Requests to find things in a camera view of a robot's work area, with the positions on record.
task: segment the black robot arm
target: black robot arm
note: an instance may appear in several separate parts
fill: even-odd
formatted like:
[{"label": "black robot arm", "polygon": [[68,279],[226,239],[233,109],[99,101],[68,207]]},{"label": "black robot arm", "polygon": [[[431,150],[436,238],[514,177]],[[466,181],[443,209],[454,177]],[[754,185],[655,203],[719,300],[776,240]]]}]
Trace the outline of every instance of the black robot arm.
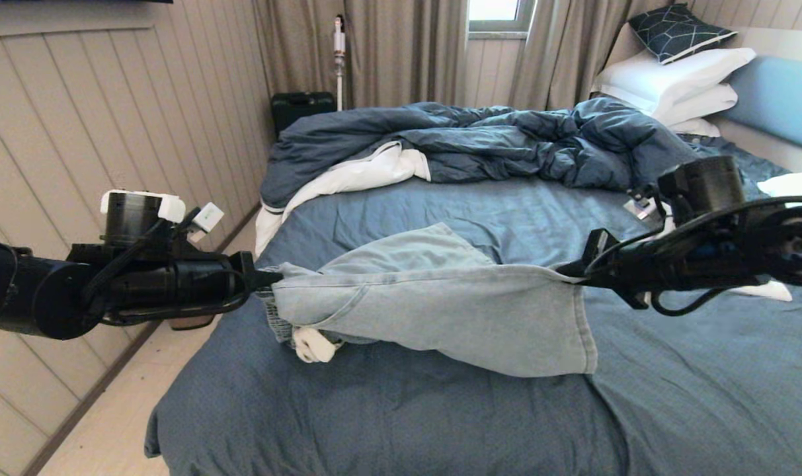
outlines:
[{"label": "black robot arm", "polygon": [[[802,196],[743,201],[730,157],[679,166],[645,193],[670,202],[676,229],[652,241],[645,240],[661,228],[621,242],[595,229],[582,258],[558,271],[585,278],[582,286],[614,290],[633,308],[652,305],[672,316],[769,277],[802,286],[802,207],[785,206]],[[169,198],[109,192],[102,202],[104,242],[75,244],[65,261],[0,242],[0,328],[75,338],[99,323],[223,313],[282,278],[256,270],[249,252],[200,252],[187,236],[210,231],[208,208],[183,217]],[[707,291],[682,309],[660,302],[668,290],[697,289]]]},{"label": "black robot arm", "polygon": [[[651,304],[659,313],[693,311],[723,290],[757,286],[770,278],[802,286],[802,196],[743,201],[739,172],[731,157],[710,157],[661,176],[648,192],[670,202],[676,229],[662,229],[619,242],[595,229],[579,261],[561,273],[586,278],[583,286],[609,288],[636,309]],[[668,290],[707,289],[687,307],[668,309]]]},{"label": "black robot arm", "polygon": [[160,216],[169,215],[163,212],[169,199],[108,193],[104,243],[74,244],[65,261],[0,242],[0,329],[75,338],[99,323],[137,325],[225,313],[243,305],[253,290],[282,278],[256,270],[250,252],[230,257],[200,252],[187,235],[198,232],[199,223],[204,226],[198,218],[207,208],[196,208],[179,222],[171,213],[170,221]]}]

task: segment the beige wall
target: beige wall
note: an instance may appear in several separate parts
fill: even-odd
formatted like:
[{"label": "beige wall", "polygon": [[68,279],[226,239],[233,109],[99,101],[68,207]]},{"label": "beige wall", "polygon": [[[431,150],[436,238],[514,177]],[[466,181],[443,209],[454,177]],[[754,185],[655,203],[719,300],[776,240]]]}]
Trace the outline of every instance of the beige wall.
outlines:
[{"label": "beige wall", "polygon": [[[703,21],[722,26],[802,30],[802,0],[693,0]],[[524,40],[470,40],[466,105],[506,105]]]},{"label": "beige wall", "polygon": [[689,9],[721,26],[802,30],[802,0],[693,0]]},{"label": "beige wall", "polygon": [[[215,202],[227,214],[204,248],[220,244],[259,201],[272,141],[250,0],[132,3],[78,24],[64,3],[15,8],[56,8],[86,31],[0,19],[31,29],[0,28],[0,239],[63,258],[99,240],[101,194],[128,188]],[[0,331],[0,474],[22,473],[139,331]]]},{"label": "beige wall", "polygon": [[524,40],[470,40],[466,52],[466,106],[506,106]]}]

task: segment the crumpled duvet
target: crumpled duvet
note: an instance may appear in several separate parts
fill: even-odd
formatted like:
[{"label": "crumpled duvet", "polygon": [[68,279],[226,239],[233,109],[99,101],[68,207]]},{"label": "crumpled duvet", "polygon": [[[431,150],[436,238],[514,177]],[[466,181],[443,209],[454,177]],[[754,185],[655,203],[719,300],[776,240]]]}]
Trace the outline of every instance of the crumpled duvet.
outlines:
[{"label": "crumpled duvet", "polygon": [[662,124],[607,97],[558,111],[435,102],[352,109],[301,118],[280,134],[262,182],[265,209],[282,212],[329,168],[388,141],[424,153],[434,183],[536,175],[570,187],[627,190],[697,159]]}]

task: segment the geometric pattern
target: geometric pattern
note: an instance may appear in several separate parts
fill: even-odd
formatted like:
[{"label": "geometric pattern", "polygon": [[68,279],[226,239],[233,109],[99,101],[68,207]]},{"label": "geometric pattern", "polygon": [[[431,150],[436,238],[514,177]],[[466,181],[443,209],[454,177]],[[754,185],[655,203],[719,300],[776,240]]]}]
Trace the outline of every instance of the geometric pattern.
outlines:
[{"label": "geometric pattern", "polygon": [[696,52],[718,48],[736,31],[703,23],[685,3],[651,10],[628,21],[645,46],[660,60],[660,64],[685,58]]}]

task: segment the baseboard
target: baseboard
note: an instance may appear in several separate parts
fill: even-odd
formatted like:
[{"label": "baseboard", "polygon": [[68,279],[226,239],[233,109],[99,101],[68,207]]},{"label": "baseboard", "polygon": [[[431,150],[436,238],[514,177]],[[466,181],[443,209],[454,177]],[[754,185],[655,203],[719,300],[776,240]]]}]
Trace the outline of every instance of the baseboard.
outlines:
[{"label": "baseboard", "polygon": [[[259,211],[259,208],[262,206],[262,203],[257,203],[255,207],[253,207],[247,216],[245,216],[242,220],[239,221],[238,225],[235,226],[235,229],[225,237],[225,240],[216,247],[216,252],[221,253],[225,248],[231,244],[234,238],[239,235],[239,232],[249,224],[250,220],[256,216]],[[32,459],[31,463],[22,473],[22,476],[37,476],[39,471],[48,463],[48,461],[53,457],[54,452],[57,451],[60,445],[63,444],[63,441],[66,437],[69,436],[72,430],[74,430],[77,423],[80,422],[83,415],[86,412],[89,412],[89,409],[92,409],[92,406],[95,404],[95,401],[98,400],[98,397],[104,393],[107,386],[113,382],[113,379],[116,379],[116,376],[125,368],[125,365],[128,365],[128,362],[136,355],[137,351],[143,346],[145,341],[156,331],[157,326],[159,326],[160,321],[153,321],[147,323],[145,325],[145,329],[137,335],[134,341],[125,349],[122,355],[116,359],[110,368],[107,369],[107,372],[101,377],[98,383],[93,386],[92,389],[86,394],[86,397],[82,398],[80,403],[77,404],[74,410],[71,411],[69,416],[65,418],[60,425],[59,430],[54,433],[49,440],[45,443],[42,449],[35,455]]]}]

